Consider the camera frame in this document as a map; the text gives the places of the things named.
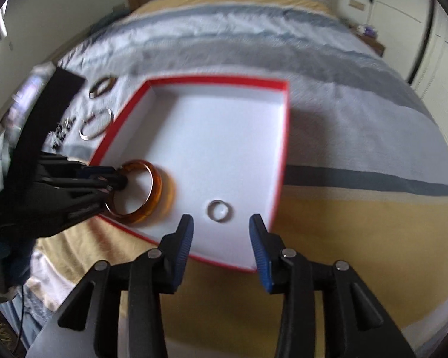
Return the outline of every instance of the gold ring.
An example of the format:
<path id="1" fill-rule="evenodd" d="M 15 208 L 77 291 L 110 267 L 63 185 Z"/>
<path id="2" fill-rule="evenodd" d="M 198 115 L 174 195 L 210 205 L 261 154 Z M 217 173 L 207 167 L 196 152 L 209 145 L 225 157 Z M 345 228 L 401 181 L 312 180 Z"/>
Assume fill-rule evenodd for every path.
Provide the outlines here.
<path id="1" fill-rule="evenodd" d="M 93 87 L 90 89 L 90 92 L 88 93 L 90 100 L 94 100 L 95 98 L 98 98 L 100 95 L 110 92 L 111 89 L 115 86 L 117 80 L 118 80 L 117 77 L 109 76 L 109 77 L 103 77 L 100 80 L 96 81 L 96 83 L 93 85 Z M 108 81 L 108 85 L 102 90 L 98 91 L 100 86 L 106 81 Z"/>
<path id="2" fill-rule="evenodd" d="M 153 212 L 159 202 L 159 199 L 161 198 L 161 175 L 150 162 L 145 160 L 131 160 L 127 163 L 124 163 L 120 168 L 118 168 L 117 172 L 121 175 L 127 175 L 130 172 L 136 170 L 146 170 L 151 175 L 151 189 L 149 190 L 148 197 L 144 201 L 143 205 L 136 211 L 133 211 L 129 214 L 120 214 L 116 211 L 114 191 L 110 192 L 108 200 L 106 202 L 106 208 L 108 209 L 110 214 L 117 218 L 121 223 L 127 225 L 140 222 L 144 218 L 149 216 Z"/>

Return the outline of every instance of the white wardrobe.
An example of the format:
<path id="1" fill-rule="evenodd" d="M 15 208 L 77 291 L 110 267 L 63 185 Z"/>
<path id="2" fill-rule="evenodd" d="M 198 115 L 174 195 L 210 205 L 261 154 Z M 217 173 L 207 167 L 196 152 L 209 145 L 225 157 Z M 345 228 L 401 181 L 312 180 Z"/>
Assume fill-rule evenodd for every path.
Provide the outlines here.
<path id="1" fill-rule="evenodd" d="M 448 144 L 448 16 L 437 4 L 428 48 L 412 85 Z"/>
<path id="2" fill-rule="evenodd" d="M 431 0 L 374 0 L 369 24 L 385 47 L 383 60 L 408 80 L 429 24 Z"/>

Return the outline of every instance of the yellow stripe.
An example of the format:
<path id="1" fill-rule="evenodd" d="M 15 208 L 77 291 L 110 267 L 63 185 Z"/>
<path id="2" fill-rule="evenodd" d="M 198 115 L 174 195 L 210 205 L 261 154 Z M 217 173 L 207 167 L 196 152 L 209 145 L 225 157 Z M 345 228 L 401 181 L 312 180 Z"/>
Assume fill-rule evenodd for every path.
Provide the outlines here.
<path id="1" fill-rule="evenodd" d="M 349 261 L 401 328 L 448 298 L 448 203 L 430 204 L 427 197 L 418 203 L 416 196 L 411 203 L 303 199 L 287 191 L 274 232 L 309 260 Z M 153 246 L 99 219 L 39 241 L 74 282 L 99 259 L 123 263 Z M 257 275 L 194 260 L 178 293 L 162 296 L 167 336 L 247 357 L 273 356 L 281 305 L 282 297 L 267 295 Z M 321 327 L 318 338 L 319 357 Z"/>
<path id="2" fill-rule="evenodd" d="M 331 10 L 322 2 L 314 0 L 152 0 L 134 11 L 134 15 L 156 13 L 164 9 L 193 7 L 222 3 L 272 5 L 277 7 L 292 7 L 331 15 Z"/>

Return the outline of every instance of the bed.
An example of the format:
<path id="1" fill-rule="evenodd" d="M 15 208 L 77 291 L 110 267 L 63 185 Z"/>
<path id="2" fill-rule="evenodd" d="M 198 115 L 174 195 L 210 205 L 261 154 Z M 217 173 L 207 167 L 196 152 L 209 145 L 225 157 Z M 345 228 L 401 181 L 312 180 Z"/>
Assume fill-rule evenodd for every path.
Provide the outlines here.
<path id="1" fill-rule="evenodd" d="M 428 356 L 448 330 L 448 148 L 412 89 L 326 0 L 128 1 L 130 16 L 61 59 L 87 78 L 63 117 L 103 105 L 119 114 L 149 77 L 288 81 L 288 156 L 273 231 L 310 260 L 349 261 L 418 356 Z M 89 101 L 107 74 L 119 77 L 115 88 Z M 88 161 L 100 141 L 82 141 L 74 127 L 61 153 Z M 36 326 L 28 341 L 94 262 L 127 262 L 151 247 L 98 217 L 39 240 L 25 287 Z M 255 274 L 190 260 L 178 294 L 163 298 L 170 356 L 270 357 L 280 306 Z M 321 312 L 317 320 L 321 357 Z"/>

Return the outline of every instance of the black cable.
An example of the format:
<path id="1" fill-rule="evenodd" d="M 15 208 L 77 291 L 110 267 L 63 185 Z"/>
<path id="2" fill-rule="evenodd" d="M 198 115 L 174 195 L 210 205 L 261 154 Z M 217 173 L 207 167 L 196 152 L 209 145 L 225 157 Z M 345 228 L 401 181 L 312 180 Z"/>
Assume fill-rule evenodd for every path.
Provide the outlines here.
<path id="1" fill-rule="evenodd" d="M 15 353 L 17 352 L 18 346 L 20 344 L 20 339 L 22 338 L 24 314 L 25 314 L 25 294 L 24 294 L 23 286 L 22 286 L 22 318 L 20 319 L 20 330 L 18 332 L 17 343 L 15 344 L 15 348 L 13 349 L 13 355 L 15 355 Z"/>

